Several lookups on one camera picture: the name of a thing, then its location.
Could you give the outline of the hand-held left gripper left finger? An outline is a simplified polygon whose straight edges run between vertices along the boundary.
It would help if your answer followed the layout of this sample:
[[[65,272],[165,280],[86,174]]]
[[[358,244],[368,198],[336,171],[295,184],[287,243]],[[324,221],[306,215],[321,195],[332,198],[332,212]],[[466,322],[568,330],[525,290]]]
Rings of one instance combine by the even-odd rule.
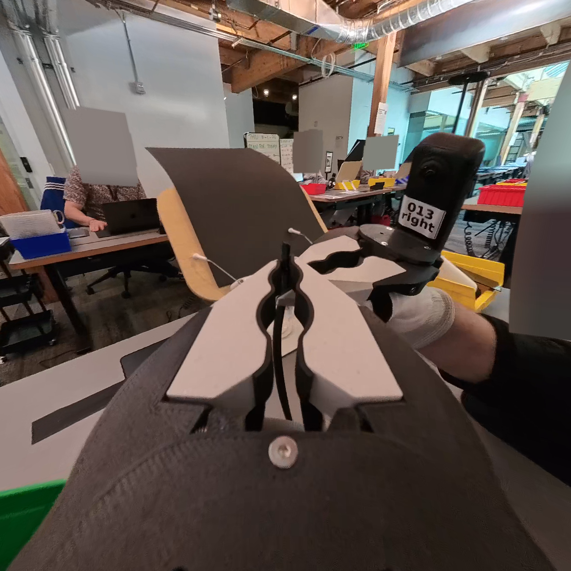
[[[274,352],[268,332],[276,317],[280,263],[271,261],[207,312],[166,391],[170,404],[201,405],[242,419],[247,431],[276,432],[266,418],[274,389]]]

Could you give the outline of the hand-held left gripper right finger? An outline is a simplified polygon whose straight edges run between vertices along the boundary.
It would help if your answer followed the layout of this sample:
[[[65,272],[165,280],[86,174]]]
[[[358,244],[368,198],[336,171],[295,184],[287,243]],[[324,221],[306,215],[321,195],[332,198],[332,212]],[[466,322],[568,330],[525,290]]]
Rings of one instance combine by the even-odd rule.
[[[291,280],[295,316],[303,325],[295,384],[304,429],[321,431],[324,417],[341,409],[402,401],[361,306],[303,261],[291,261]]]

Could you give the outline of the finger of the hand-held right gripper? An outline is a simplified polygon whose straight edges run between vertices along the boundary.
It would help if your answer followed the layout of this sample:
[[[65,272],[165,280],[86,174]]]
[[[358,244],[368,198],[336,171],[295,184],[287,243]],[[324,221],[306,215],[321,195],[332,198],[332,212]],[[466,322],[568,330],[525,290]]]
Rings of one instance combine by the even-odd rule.
[[[311,255],[308,265],[349,296],[369,296],[377,283],[406,272],[396,262],[376,256]]]
[[[297,256],[298,264],[313,269],[337,269],[356,267],[361,258],[359,242],[347,235],[315,243]]]

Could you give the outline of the yellow plastic bin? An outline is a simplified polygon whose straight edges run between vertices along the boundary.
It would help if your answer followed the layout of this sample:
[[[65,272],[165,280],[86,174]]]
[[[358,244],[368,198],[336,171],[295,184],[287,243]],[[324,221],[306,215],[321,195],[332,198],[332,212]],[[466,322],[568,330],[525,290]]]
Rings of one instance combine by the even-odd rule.
[[[439,279],[438,275],[427,284],[428,287],[438,288],[446,292],[456,303],[480,313],[502,290],[505,273],[504,264],[446,250],[442,251],[441,257],[459,267],[478,285],[478,290],[475,291],[469,287]]]

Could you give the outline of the green plastic bin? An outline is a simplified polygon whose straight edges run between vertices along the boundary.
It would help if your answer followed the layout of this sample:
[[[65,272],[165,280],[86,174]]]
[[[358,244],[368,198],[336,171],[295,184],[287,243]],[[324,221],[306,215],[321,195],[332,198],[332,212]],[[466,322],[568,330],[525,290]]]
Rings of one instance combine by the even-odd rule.
[[[54,480],[1,492],[1,570],[34,535],[65,483],[65,479]]]

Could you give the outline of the person's right forearm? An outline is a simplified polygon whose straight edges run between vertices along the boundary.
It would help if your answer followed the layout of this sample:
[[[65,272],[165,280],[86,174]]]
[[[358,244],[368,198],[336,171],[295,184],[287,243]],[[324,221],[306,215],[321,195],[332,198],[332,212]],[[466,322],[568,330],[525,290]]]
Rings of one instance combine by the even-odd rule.
[[[512,333],[459,305],[420,353],[463,391],[476,422],[570,486],[570,341]]]

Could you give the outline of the person's right hand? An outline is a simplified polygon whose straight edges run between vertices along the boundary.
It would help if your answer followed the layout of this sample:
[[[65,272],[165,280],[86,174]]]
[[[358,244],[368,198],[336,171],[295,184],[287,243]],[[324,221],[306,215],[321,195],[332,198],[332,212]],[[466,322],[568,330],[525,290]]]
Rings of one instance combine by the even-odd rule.
[[[361,303],[414,349],[441,339],[454,322],[455,307],[444,291],[425,287],[414,296],[384,292]]]

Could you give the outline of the long work table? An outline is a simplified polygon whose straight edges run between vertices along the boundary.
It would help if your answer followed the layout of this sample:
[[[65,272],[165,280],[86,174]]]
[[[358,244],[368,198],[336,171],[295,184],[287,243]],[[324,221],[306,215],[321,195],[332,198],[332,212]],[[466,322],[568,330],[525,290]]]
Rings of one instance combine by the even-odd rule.
[[[393,213],[392,201],[402,197],[406,185],[383,189],[360,187],[358,190],[330,190],[310,196],[326,229],[379,223]]]

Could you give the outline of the wooden tray with black pad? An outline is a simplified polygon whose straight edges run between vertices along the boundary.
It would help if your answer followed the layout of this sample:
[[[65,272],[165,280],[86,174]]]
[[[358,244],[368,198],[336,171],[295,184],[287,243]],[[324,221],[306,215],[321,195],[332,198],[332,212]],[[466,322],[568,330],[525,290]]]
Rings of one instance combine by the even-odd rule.
[[[339,162],[336,183],[360,180],[365,143],[366,139],[357,139],[349,150],[346,159]]]
[[[311,199],[277,162],[249,148],[153,148],[147,151],[172,187],[158,213],[190,291],[216,302],[230,284],[280,256],[294,255],[327,228]]]

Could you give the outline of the black office chair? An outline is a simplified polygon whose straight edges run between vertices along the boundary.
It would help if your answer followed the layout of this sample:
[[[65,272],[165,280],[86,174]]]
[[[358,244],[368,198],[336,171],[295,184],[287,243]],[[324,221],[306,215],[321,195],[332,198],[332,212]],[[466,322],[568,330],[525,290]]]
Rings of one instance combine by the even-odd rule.
[[[173,266],[169,261],[141,261],[137,263],[123,264],[108,269],[101,277],[89,283],[86,286],[85,291],[88,295],[94,295],[94,286],[122,274],[123,292],[121,293],[121,296],[124,299],[129,299],[131,297],[129,285],[133,272],[156,274],[159,276],[160,282],[165,282],[167,279],[184,280],[180,269]]]

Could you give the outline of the wooden edge desk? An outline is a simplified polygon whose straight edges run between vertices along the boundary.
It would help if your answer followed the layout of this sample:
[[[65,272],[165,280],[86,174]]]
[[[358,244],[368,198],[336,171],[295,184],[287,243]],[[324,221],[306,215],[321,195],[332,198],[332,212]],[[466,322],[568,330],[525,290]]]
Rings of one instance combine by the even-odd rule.
[[[168,237],[159,230],[143,233],[98,238],[90,233],[87,238],[71,241],[71,251],[31,260],[15,252],[9,259],[9,269],[42,269],[58,301],[61,303],[75,332],[75,353],[82,355],[92,350],[89,329],[82,320],[65,284],[74,277],[124,264],[135,264],[146,259],[168,259],[174,255]]]

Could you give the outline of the black laptop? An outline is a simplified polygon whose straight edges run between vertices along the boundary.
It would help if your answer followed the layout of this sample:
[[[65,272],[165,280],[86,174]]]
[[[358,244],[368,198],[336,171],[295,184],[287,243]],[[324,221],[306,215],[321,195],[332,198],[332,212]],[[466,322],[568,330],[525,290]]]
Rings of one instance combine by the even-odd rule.
[[[100,239],[157,230],[161,225],[156,198],[105,203],[102,210],[107,225],[95,233]]]

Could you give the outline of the black metal rack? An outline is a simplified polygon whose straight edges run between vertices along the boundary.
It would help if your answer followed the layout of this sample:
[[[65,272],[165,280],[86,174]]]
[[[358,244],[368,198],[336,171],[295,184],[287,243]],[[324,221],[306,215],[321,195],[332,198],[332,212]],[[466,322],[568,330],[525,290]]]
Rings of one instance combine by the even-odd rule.
[[[43,285],[35,275],[1,279],[1,363],[57,342],[57,324],[43,302]]]

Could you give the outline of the blue plastic bin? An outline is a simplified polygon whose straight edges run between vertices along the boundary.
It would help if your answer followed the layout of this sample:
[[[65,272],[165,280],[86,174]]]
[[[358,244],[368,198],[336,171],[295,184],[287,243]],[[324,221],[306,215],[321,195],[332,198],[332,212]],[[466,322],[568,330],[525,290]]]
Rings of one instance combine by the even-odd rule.
[[[10,238],[10,242],[24,260],[33,260],[72,252],[70,238],[65,228],[51,234],[19,239]]]

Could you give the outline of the blue striped jacket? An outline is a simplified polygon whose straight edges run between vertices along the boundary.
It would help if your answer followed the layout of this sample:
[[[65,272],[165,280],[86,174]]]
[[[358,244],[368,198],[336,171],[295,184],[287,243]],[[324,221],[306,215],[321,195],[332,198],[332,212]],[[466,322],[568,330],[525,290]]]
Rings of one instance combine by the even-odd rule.
[[[48,176],[46,178],[40,209],[50,210],[59,225],[62,225],[67,229],[72,229],[75,227],[75,223],[68,220],[64,213],[65,200],[63,194],[65,190],[65,182],[66,178],[64,177]]]

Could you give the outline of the white plastic bin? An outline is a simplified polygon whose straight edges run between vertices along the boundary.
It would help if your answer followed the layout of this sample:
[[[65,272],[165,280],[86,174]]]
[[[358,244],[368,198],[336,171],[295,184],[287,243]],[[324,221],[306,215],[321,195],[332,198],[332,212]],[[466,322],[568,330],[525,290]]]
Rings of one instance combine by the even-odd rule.
[[[2,229],[10,239],[27,239],[60,232],[61,211],[36,210],[1,216]]]

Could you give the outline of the silver spiral ventilation duct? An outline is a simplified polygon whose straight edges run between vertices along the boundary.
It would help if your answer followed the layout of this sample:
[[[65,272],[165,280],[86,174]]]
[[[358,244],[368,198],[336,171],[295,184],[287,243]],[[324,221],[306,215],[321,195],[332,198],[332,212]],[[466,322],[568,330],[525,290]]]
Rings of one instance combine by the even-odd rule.
[[[393,7],[369,18],[342,16],[324,1],[226,1],[227,6],[290,32],[337,43],[371,42],[400,32],[460,6],[456,1],[420,1]]]

